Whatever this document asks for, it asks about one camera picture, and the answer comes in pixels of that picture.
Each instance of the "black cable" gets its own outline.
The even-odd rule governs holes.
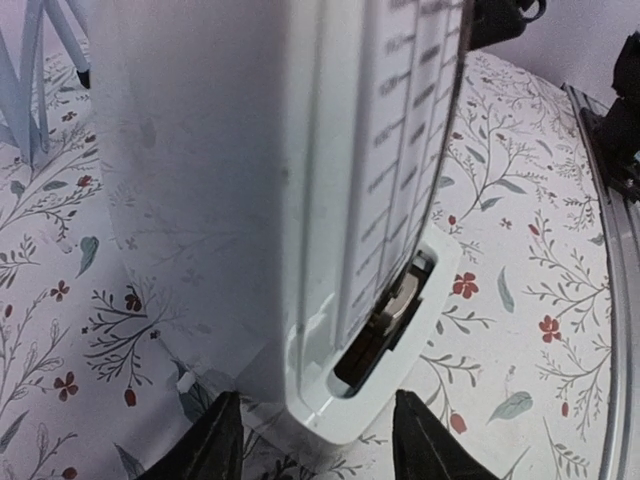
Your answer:
[[[524,17],[523,20],[525,23],[531,23],[538,20],[544,12],[547,11],[547,0],[538,0],[538,13],[536,13],[533,17]]]

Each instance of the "white container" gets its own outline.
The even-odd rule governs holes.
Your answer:
[[[452,102],[461,5],[96,7],[104,181],[149,317],[212,389],[280,405],[327,444],[348,444],[373,421],[450,292],[460,249],[423,219]],[[421,307],[346,395],[333,368],[418,241],[435,264]]]

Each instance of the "slot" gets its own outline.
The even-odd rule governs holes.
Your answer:
[[[418,252],[400,288],[389,289],[378,301],[362,331],[333,369],[335,376],[348,386],[342,397],[358,393],[385,352],[398,345],[422,302],[420,292],[434,266],[430,257]]]

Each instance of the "floral pattern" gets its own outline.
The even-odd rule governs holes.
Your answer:
[[[106,204],[133,205],[135,192],[102,191],[89,96],[65,56],[47,59],[45,84],[47,165],[30,172],[0,145],[2,468],[7,480],[135,478],[212,396],[198,383],[179,392],[184,366],[162,346],[163,326],[176,328],[184,309],[120,263]],[[611,299],[568,99],[507,62],[469,55],[446,161],[432,220],[464,258],[405,387],[500,478],[596,478]],[[120,247],[143,249],[153,232],[138,233]],[[184,263],[178,280],[197,286],[186,259],[210,236],[193,232],[158,262]],[[147,314],[149,295],[166,308]],[[391,413],[318,474],[248,429],[245,477],[392,478]]]

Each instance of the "tablecloth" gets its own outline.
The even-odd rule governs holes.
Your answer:
[[[31,172],[0,145],[0,456],[6,480],[134,479],[211,401],[145,313],[111,230],[90,93],[46,61],[52,145]],[[468,56],[432,220],[464,251],[404,383],[504,479],[596,478],[607,423],[611,300],[598,198],[566,95]],[[122,248],[143,249],[134,239]],[[390,404],[317,475],[255,432],[245,477],[393,477]]]

